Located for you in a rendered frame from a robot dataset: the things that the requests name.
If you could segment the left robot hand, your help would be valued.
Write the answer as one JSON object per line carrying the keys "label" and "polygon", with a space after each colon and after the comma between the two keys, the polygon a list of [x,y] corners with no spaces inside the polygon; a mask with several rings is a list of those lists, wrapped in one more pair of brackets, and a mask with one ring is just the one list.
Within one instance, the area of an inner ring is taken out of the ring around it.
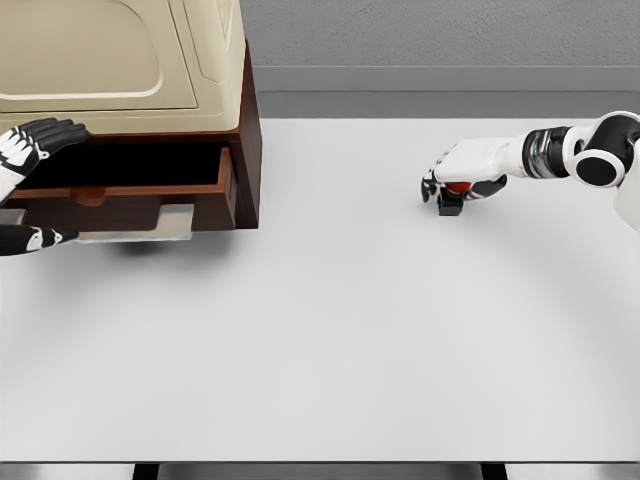
{"label": "left robot hand", "polygon": [[[73,120],[33,120],[0,135],[0,206],[45,159],[90,136],[84,124]],[[0,257],[33,253],[76,241],[76,230],[0,224]]]}

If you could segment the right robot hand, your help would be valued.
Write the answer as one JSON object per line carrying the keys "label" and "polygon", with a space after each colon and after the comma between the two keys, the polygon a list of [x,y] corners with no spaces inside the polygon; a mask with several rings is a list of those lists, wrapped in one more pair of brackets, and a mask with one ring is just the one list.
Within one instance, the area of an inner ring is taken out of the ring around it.
{"label": "right robot hand", "polygon": [[506,186],[507,175],[497,160],[499,141],[461,140],[446,150],[421,180],[424,203],[439,195],[439,202],[462,204],[490,197]]}

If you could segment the red button black switch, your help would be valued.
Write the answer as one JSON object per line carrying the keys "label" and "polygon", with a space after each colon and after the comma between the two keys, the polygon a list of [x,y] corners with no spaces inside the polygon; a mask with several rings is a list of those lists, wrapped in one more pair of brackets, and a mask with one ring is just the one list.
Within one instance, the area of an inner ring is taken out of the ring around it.
{"label": "red button black switch", "polygon": [[471,189],[470,182],[444,183],[440,186],[438,196],[438,213],[440,216],[459,216],[463,210],[464,197]]}

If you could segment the brown wooden cabinet drawer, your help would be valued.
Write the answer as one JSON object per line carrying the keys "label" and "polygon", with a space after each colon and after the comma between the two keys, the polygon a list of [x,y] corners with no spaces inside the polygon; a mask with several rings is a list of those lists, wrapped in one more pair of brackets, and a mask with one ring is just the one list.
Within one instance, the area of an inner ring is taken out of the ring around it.
{"label": "brown wooden cabinet drawer", "polygon": [[82,243],[188,240],[236,226],[228,145],[92,143],[43,162],[0,205],[0,222],[78,232]]}

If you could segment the beige and brown small cabinet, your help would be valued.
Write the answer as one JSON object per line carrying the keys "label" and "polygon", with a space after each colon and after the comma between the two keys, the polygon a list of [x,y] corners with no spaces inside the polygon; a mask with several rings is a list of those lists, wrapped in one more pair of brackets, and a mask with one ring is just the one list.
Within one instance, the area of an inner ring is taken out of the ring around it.
{"label": "beige and brown small cabinet", "polygon": [[79,144],[229,146],[236,228],[259,224],[262,136],[239,0],[0,0],[0,134],[54,117]]}

